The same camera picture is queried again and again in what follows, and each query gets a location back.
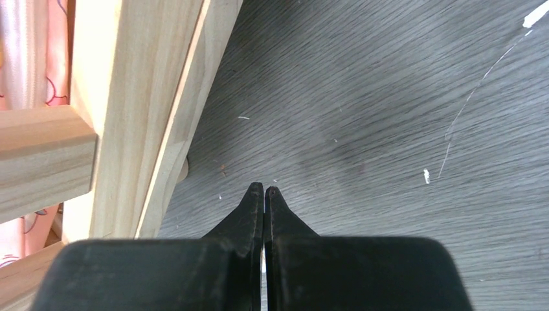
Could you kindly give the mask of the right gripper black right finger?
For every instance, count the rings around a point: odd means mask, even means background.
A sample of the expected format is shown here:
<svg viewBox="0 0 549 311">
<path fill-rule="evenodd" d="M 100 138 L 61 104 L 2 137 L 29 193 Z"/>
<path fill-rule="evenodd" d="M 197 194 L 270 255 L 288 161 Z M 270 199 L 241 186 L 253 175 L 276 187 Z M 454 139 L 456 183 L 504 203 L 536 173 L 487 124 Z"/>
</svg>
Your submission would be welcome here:
<svg viewBox="0 0 549 311">
<path fill-rule="evenodd" d="M 471 310 L 452 256 L 413 236 L 321 236 L 265 193 L 270 310 Z"/>
</svg>

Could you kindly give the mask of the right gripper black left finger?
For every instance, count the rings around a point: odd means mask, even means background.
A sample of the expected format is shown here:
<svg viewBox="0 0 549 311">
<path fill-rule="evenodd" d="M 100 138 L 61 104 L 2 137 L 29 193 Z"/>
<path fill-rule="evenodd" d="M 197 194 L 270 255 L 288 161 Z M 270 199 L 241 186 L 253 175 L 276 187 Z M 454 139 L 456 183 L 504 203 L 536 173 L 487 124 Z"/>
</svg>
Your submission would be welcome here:
<svg viewBox="0 0 549 311">
<path fill-rule="evenodd" d="M 199 239 L 81 240 L 53 260 L 33 310 L 259 310 L 264 191 Z"/>
</svg>

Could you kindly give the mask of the wooden slatted pet bed frame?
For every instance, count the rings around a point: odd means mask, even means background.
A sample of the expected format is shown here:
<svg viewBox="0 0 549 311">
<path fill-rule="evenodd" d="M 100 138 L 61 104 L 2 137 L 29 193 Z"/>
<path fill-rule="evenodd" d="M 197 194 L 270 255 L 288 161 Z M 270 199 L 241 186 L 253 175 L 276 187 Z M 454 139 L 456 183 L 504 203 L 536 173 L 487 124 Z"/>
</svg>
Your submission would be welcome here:
<svg viewBox="0 0 549 311">
<path fill-rule="evenodd" d="M 1 110 L 1 222 L 65 208 L 59 241 L 1 267 L 2 310 L 68 244 L 157 235 L 242 6 L 68 2 L 69 103 Z"/>
</svg>

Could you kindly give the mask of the pink printed cushion with ties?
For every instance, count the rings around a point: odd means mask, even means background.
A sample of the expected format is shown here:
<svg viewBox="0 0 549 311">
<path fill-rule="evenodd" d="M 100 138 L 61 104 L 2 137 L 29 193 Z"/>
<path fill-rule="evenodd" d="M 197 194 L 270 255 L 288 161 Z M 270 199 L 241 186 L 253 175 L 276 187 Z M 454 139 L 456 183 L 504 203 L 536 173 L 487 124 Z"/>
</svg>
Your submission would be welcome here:
<svg viewBox="0 0 549 311">
<path fill-rule="evenodd" d="M 1 2 L 1 110 L 69 103 L 69 2 Z M 1 267 L 43 249 L 59 205 L 1 224 Z"/>
</svg>

